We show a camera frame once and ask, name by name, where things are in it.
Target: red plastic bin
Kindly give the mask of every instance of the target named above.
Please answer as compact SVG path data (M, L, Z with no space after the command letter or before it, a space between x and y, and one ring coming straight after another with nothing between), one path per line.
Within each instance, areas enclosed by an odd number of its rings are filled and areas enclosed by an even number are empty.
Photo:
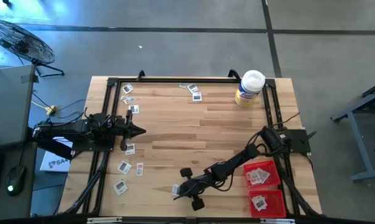
M246 174L247 172L250 172L258 168L261 168L263 171L270 173L270 176L263 184L252 185L251 181L249 181ZM248 188L251 190L280 184L279 173L277 172L277 168L275 168L273 160L244 165L244 178L247 182Z
M267 203L266 209L258 211L252 198L262 195ZM281 190L252 190L249 192L249 207L253 218L285 218L285 205Z

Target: wooden table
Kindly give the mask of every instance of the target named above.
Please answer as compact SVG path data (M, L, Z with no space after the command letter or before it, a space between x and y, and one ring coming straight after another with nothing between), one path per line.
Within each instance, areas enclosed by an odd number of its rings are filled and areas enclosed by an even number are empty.
M101 112L107 79L92 77L86 98L88 114ZM282 117L286 120L298 112L292 80L276 78L275 82ZM242 108L234 102L237 84L198 83L203 95L202 102L193 102L192 94L187 89L179 88L178 83L132 85L134 89L128 96L136 97L132 105L139 105L140 109L139 114L133 115L133 122L146 129L147 133L128 140L128 143L136 144L136 154L131 156L125 156L119 149L121 139L117 139L115 150L109 158L100 215L250 217L242 167L236 169L229 191L205 190L202 194L205 208L196 212L192 210L190 198L172 200L172 185L185 181L179 173L181 168L191 167L193 175L200 175L208 166L227 160L244 149L247 140L267 125L262 94L255 99L252 108ZM114 91L111 93L108 114L113 97ZM127 109L127 105L119 102L117 114L125 115ZM299 116L285 126L301 128ZM81 194L88 179L91 158L91 152L83 152L72 160L59 211L70 207ZM272 158L261 156L248 163L269 159ZM117 170L122 160L132 164L128 175ZM300 154L292 154L290 160L297 188L313 209L321 212L309 161ZM136 176L138 162L144 163L143 176ZM121 179L126 181L129 190L118 196L113 185ZM93 207L95 195L94 189L90 208ZM288 190L286 195L288 208L292 211Z

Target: computer mouse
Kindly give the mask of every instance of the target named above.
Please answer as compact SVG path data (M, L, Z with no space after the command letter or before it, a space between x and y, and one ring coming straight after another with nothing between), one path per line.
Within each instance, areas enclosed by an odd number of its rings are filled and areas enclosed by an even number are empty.
M16 196L23 191L25 169L25 166L18 165L9 171L6 179L6 192L8 195Z

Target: concrete floor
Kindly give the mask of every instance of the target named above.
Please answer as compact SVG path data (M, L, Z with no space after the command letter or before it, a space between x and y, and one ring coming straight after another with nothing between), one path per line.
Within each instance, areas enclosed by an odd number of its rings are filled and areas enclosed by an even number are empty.
M104 27L265 29L260 0L13 0L0 1L0 19L25 24ZM375 0L267 0L274 29L374 30ZM92 75L225 76L256 69L274 77L266 34L33 31L53 48L66 76L40 78L44 101L65 106L86 96ZM346 121L329 117L375 85L375 35L275 35L283 77L293 79L302 123L310 140L325 215L375 221L375 180L352 183L364 171ZM20 65L0 47L0 65ZM75 105L62 115L82 110ZM30 125L45 119L32 106ZM39 151L37 164L42 160ZM63 174L35 172L35 189L61 184ZM34 191L32 213L50 215L59 186ZM49 202L52 209L40 204Z

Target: black metal frame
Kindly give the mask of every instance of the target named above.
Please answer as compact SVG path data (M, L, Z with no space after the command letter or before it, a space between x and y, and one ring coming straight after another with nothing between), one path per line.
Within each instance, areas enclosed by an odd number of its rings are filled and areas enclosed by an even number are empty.
M146 82L146 83L160 83L160 82L167 82L167 83L177 83L177 82L185 82L185 83L240 83L241 78L239 75L234 71L230 70L228 78L146 78L143 71L140 72L137 78L108 78L107 81L107 88L106 93L104 96L103 102L103 109L102 112L107 112L108 103L109 103L109 96L111 93L112 87L116 87L115 89L115 96L114 96L114 103L111 113L115 114L118 101L119 101L119 93L121 89L121 84L123 82L133 83L133 82ZM275 88L275 83L273 85L274 79L266 79L266 85L263 89L263 95L265 99L265 110L267 115L267 122L268 124L272 125L272 115L271 109L269 104L269 96L267 94L267 87L272 88L272 95L275 103L275 110L277 121L281 121L281 113L280 107L278 103L277 91ZM25 218L25 219L15 219L15 220L3 220L0 223L86 223L86 221L92 221L96 217L100 216L100 207L101 201L103 199L103 187L104 187L104 180L106 177L106 169L108 165L109 159L109 152L104 152L103 155L103 172L98 175L94 171L96 170L97 161L100 152L94 152L90 173L89 173L89 180L97 179L100 177L98 191L96 195L95 206L92 212L89 212L89 202L91 198L91 192L84 191L83 194L87 195L86 200L83 202L83 210L81 214L76 214L76 211L73 211L72 214L70 213L60 213L58 215L49 216L49 217L33 217L33 218ZM197 218L197 217L116 217L114 218L114 222L123 222L123 223L142 223L142 222L150 222L150 223L158 223L162 222L172 223L186 223L186 224L196 224L196 223L209 223L209 222L222 222L222 223L373 223L373 222L362 222L362 221L354 221L354 220L344 220L339 218L328 218L325 216L302 216L297 214L287 214L286 219L259 219L259 218L229 218L229 217L205 217L205 218Z
M264 85L263 88L263 98L265 101L265 110L266 110L266 115L267 115L267 125L271 126L273 125L273 120L272 120L272 115L271 115L271 109L270 109L270 103L269 103L269 97L267 93L267 87L271 88L272 92L272 97L273 97L273 102L274 102L274 110L275 110L275 116L277 119L277 122L282 122L282 116L281 116L281 109L280 109L280 103L279 103L279 97L277 95L277 89L275 85L275 80L273 78L271 79L266 79L266 84ZM283 127L283 124L278 124L279 129ZM292 168L291 168L291 161L289 159L289 152L283 153L284 157L284 164L285 164L285 172L287 173L288 177L291 179L292 183L295 184L294 182L294 175L292 173ZM279 156L274 156L274 159L280 160ZM285 201L285 192L284 192L284 186L281 183L280 189L283 190L283 195L284 195L284 201ZM292 200L292 208L294 210L294 214L300 215L300 210L299 210L299 205L298 202L295 198L295 196L291 193L291 200Z

